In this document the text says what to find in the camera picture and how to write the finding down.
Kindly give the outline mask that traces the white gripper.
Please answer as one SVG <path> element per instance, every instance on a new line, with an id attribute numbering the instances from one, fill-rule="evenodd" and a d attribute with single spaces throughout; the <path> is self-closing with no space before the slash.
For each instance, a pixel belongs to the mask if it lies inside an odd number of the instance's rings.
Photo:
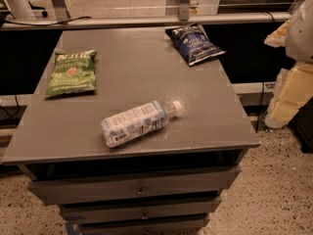
<path id="1" fill-rule="evenodd" d="M 304 0 L 285 21 L 264 40 L 268 46 L 286 46 L 286 54 L 297 62 L 290 70 L 281 69 L 265 124 L 281 128 L 313 97 L 313 0 Z"/>

